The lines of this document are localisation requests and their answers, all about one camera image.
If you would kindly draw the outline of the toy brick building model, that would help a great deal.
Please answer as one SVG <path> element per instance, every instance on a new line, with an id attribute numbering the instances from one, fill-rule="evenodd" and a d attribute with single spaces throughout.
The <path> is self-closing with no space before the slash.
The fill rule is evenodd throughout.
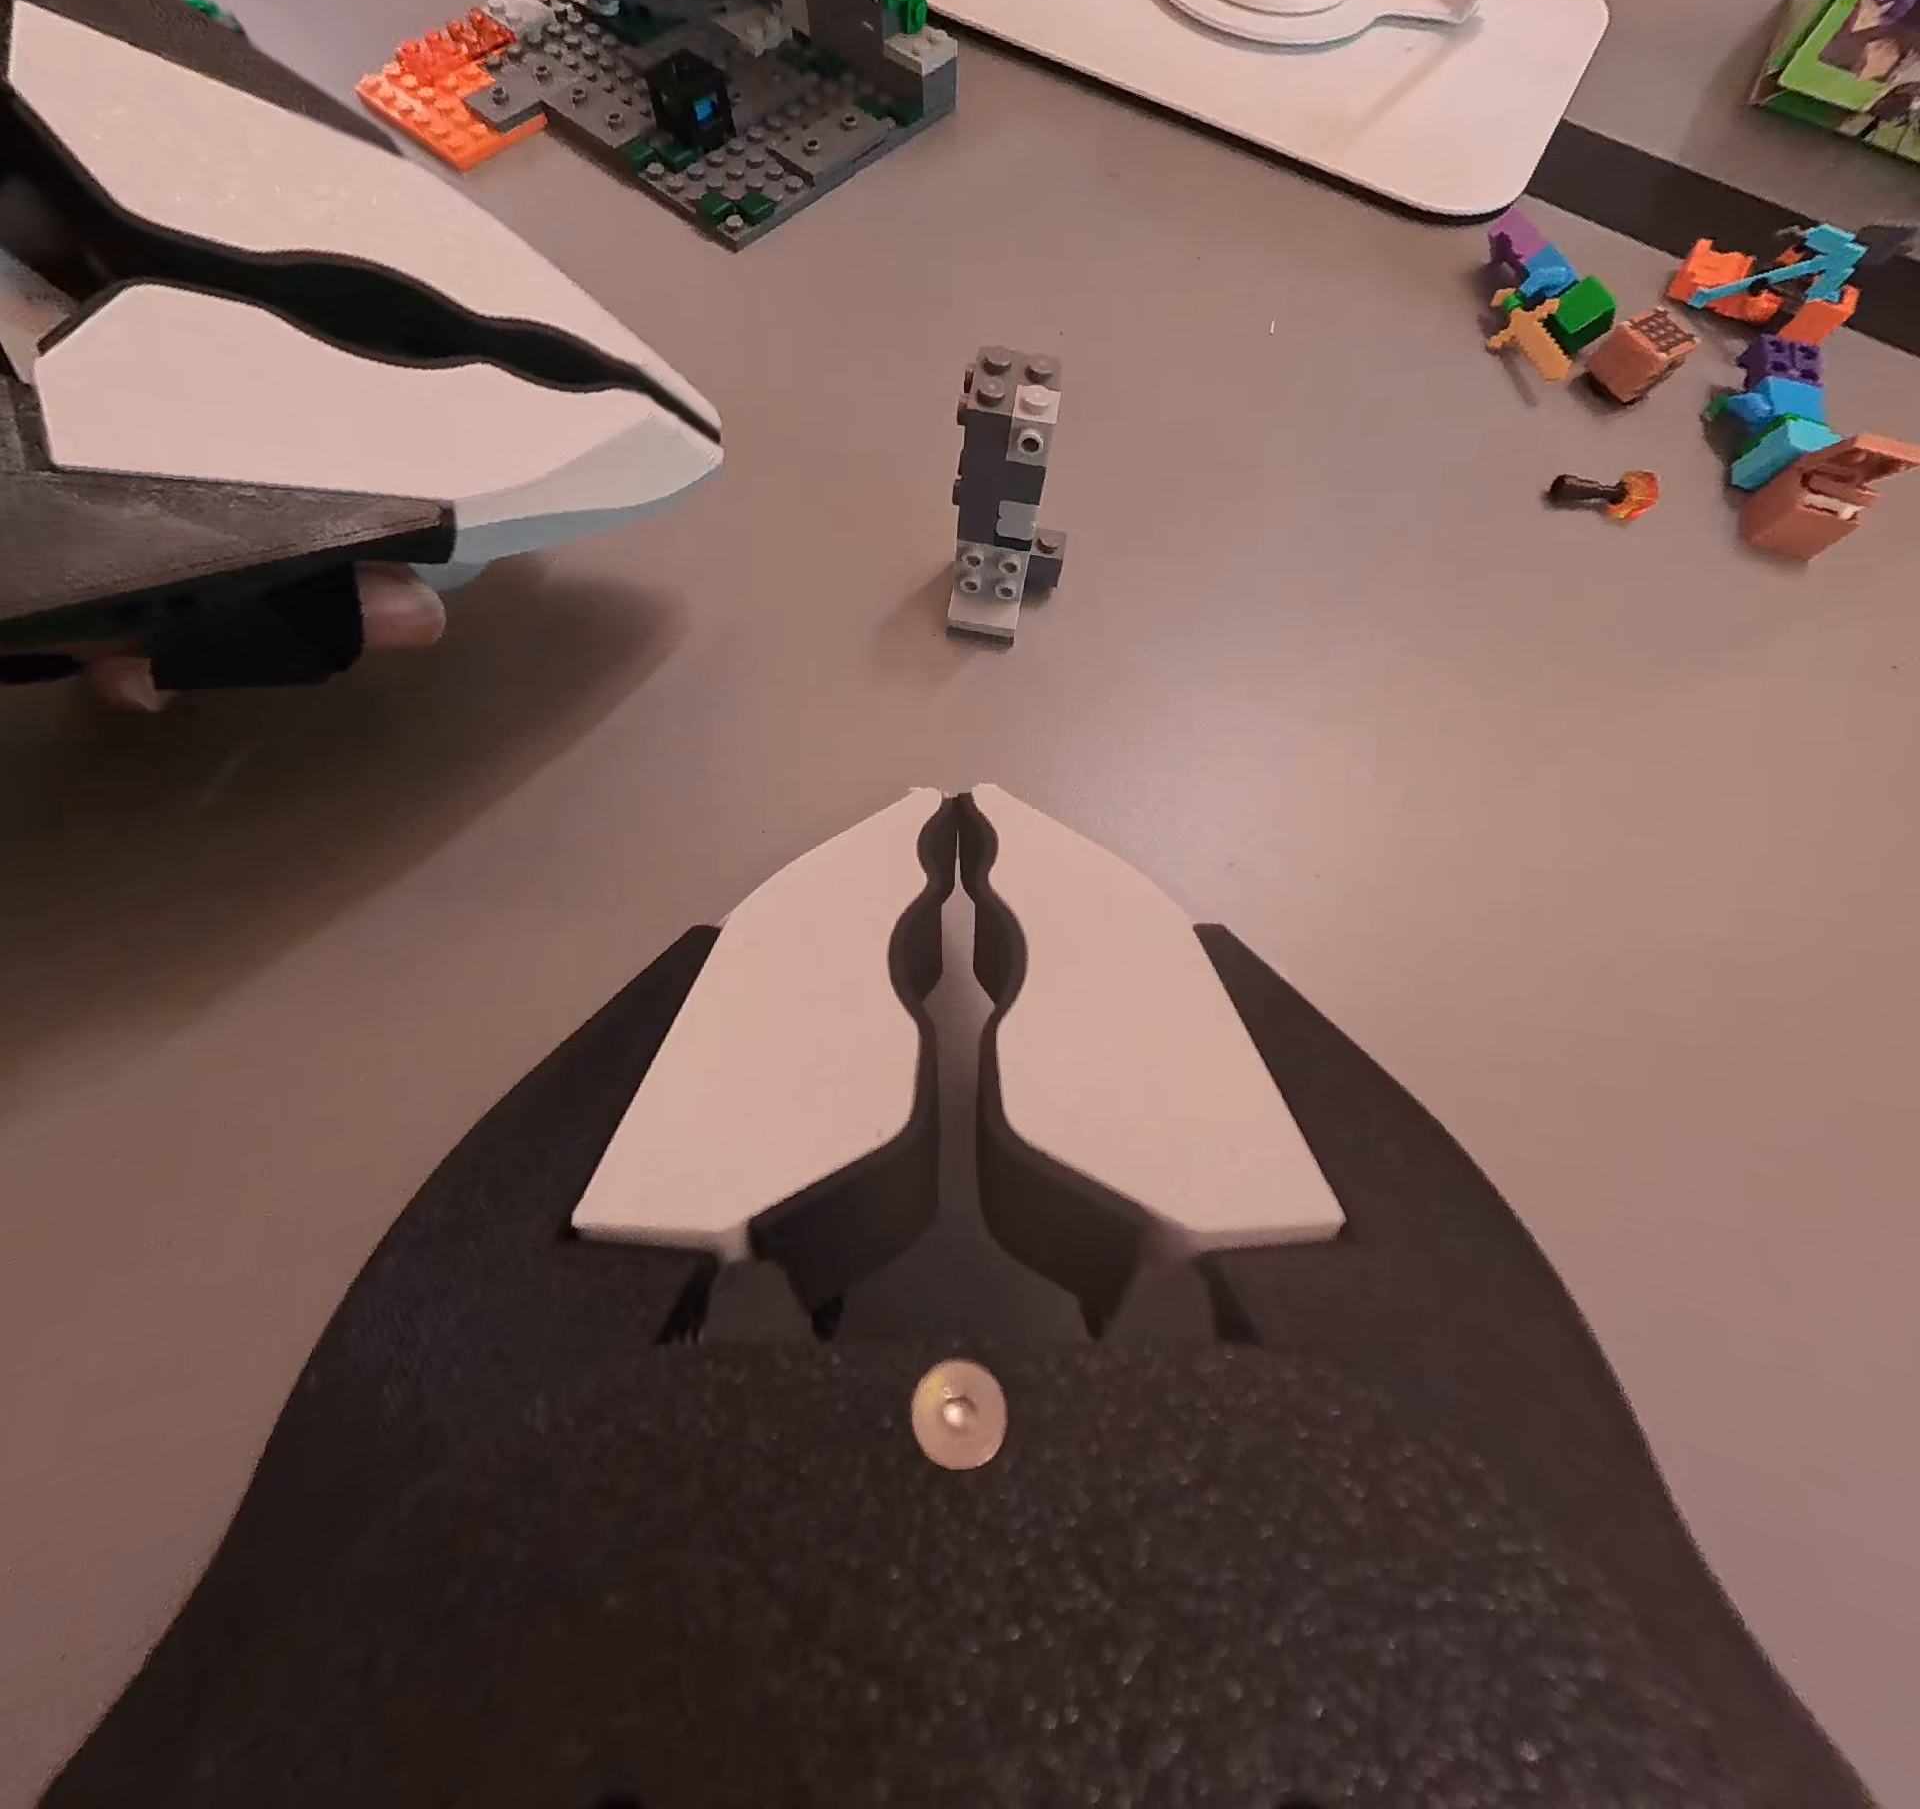
<path id="1" fill-rule="evenodd" d="M 957 107 L 927 0 L 486 0 L 356 81 L 457 171 L 539 132 L 736 253 Z"/>

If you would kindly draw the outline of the white book stand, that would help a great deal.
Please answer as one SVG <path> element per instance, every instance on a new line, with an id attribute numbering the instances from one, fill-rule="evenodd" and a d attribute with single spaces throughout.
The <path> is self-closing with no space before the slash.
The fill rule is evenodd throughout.
<path id="1" fill-rule="evenodd" d="M 1604 0 L 931 0 L 946 20 L 1437 216 L 1523 193 Z"/>

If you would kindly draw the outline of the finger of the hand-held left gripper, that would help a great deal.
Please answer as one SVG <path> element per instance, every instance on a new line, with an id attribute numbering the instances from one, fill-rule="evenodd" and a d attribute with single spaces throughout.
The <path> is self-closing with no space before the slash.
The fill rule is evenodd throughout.
<path id="1" fill-rule="evenodd" d="M 41 346 L 34 386 L 60 466 L 440 501 L 444 572 L 628 524 L 723 460 L 632 387 L 383 361 L 175 285 L 111 292 Z"/>
<path id="2" fill-rule="evenodd" d="M 11 0 L 7 156 L 130 276 L 203 285 L 334 342 L 625 386 L 719 440 L 708 405 L 511 226 L 386 141 L 286 109 L 299 81 L 210 20 L 206 69 Z"/>

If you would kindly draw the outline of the tan toy sword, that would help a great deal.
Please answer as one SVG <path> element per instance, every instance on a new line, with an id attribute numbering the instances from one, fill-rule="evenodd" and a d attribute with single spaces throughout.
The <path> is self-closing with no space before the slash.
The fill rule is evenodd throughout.
<path id="1" fill-rule="evenodd" d="M 1550 330 L 1550 317 L 1557 312 L 1557 300 L 1544 300 L 1533 308 L 1513 300 L 1503 306 L 1503 325 L 1491 333 L 1483 348 L 1491 355 L 1508 352 L 1525 361 L 1549 383 L 1570 381 L 1573 356 L 1563 348 Z"/>

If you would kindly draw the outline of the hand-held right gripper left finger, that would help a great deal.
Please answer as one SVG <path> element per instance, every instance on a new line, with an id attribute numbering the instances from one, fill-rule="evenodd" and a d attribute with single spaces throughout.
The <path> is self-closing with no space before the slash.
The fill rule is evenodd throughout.
<path id="1" fill-rule="evenodd" d="M 731 908 L 578 1199 L 581 1236 L 743 1251 L 753 1222 L 900 1134 L 920 1033 L 888 951 L 940 808 L 909 789 Z"/>

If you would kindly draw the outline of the green toy set box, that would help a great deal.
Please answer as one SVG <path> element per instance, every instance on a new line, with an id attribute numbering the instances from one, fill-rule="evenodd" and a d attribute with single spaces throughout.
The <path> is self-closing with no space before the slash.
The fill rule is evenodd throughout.
<path id="1" fill-rule="evenodd" d="M 1918 0 L 1789 0 L 1752 109 L 1918 163 Z"/>

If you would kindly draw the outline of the orange blue toy figure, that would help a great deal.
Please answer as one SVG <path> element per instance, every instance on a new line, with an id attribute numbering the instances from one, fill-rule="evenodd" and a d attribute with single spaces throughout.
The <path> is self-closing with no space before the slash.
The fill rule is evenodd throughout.
<path id="1" fill-rule="evenodd" d="M 1701 238 L 1667 284 L 1667 300 L 1789 342 L 1823 344 L 1860 306 L 1868 243 L 1835 225 L 1794 229 L 1774 259 L 1722 253 Z"/>

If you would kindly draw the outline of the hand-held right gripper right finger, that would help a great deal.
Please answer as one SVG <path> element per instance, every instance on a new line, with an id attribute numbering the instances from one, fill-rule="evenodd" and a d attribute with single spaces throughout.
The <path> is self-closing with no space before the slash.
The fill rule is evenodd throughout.
<path id="1" fill-rule="evenodd" d="M 986 898 L 1024 955 L 997 1031 L 1013 1136 L 1186 1248 L 1335 1236 L 1343 1206 L 1188 912 L 1003 787 L 971 796 Z"/>

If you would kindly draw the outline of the grey brick assembly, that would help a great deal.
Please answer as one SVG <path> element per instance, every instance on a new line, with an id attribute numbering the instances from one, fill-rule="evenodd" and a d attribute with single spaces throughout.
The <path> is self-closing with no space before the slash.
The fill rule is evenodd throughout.
<path id="1" fill-rule="evenodd" d="M 983 344 L 967 363 L 946 613 L 954 638 L 1010 645 L 1028 600 L 1059 587 L 1067 537 L 1039 521 L 1059 413 L 1055 356 Z"/>

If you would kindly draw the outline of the brown toy block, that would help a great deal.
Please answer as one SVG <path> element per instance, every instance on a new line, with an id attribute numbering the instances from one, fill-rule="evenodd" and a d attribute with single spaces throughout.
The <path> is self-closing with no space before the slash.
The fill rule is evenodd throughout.
<path id="1" fill-rule="evenodd" d="M 1587 359 L 1588 381 L 1614 405 L 1638 405 L 1688 359 L 1696 333 L 1667 308 L 1615 322 Z"/>

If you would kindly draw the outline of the purple headed blue toy figure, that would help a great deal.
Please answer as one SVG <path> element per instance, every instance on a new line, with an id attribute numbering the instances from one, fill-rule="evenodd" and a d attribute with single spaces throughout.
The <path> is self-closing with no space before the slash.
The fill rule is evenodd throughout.
<path id="1" fill-rule="evenodd" d="M 1727 448 L 1727 484 L 1750 494 L 1806 455 L 1835 445 L 1838 435 L 1827 425 L 1820 344 L 1760 333 L 1738 365 L 1741 390 L 1718 390 L 1701 418 L 1714 442 Z"/>

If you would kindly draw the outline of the grey desk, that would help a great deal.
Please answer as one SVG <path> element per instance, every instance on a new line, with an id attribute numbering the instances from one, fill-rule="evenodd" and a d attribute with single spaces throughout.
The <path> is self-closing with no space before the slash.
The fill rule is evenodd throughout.
<path id="1" fill-rule="evenodd" d="M 723 415 L 671 510 L 308 692 L 3 696 L 3 1804 L 169 1625 L 425 1174 L 690 924 L 991 782 L 1232 927 L 1476 1157 L 1702 1553 L 1916 1804 L 1916 480 L 1741 548 L 1695 359 L 1477 344 L 1483 240 L 991 46 L 742 256 L 465 180 Z M 1010 645 L 963 373 L 1060 365 Z M 1648 471 L 1636 521 L 1550 506 Z"/>

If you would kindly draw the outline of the person's left hand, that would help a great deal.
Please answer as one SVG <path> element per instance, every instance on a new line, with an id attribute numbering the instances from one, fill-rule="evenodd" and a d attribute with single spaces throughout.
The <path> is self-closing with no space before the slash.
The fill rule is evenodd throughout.
<path id="1" fill-rule="evenodd" d="M 362 562 L 193 605 L 136 636 L 5 651 L 1 682 L 78 680 L 113 708 L 159 712 L 177 693 L 317 686 L 366 651 L 429 645 L 442 633 L 444 600 L 416 572 Z"/>

